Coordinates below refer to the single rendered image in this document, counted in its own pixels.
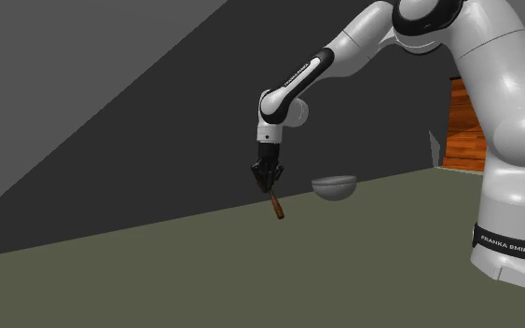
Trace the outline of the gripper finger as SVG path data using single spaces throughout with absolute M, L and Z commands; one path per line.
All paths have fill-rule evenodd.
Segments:
M 267 193 L 268 188 L 266 183 L 266 176 L 264 170 L 262 169 L 261 162 L 259 160 L 251 166 L 251 172 L 255 176 L 256 183 L 259 186 L 260 190 L 263 193 Z
M 272 171 L 269 171 L 267 177 L 267 189 L 271 190 L 274 184 L 280 179 L 283 174 L 284 166 L 278 165 Z

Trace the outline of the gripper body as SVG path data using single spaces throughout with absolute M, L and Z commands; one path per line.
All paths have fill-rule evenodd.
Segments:
M 257 165 L 262 170 L 274 170 L 279 164 L 279 143 L 259 143 L 257 148 Z

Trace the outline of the brown handled tool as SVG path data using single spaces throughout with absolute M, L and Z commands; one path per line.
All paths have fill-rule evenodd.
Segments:
M 269 191 L 269 199 L 277 218 L 282 220 L 284 218 L 283 208 L 272 190 Z

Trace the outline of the grey bowl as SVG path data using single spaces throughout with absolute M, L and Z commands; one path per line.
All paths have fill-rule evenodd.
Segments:
M 340 175 L 319 178 L 311 181 L 314 193 L 322 199 L 340 201 L 350 197 L 357 184 L 357 178 L 351 175 Z

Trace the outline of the brown wooden furniture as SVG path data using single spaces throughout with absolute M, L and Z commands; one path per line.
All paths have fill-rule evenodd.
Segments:
M 512 108 L 514 105 L 524 104 L 525 101 L 521 99 L 522 94 L 505 96 L 503 92 L 499 99 L 470 98 L 459 76 L 452 77 L 450 81 L 449 125 L 442 168 L 483 172 L 487 142 L 473 105 L 489 104 L 489 101 L 495 100 L 499 108 Z

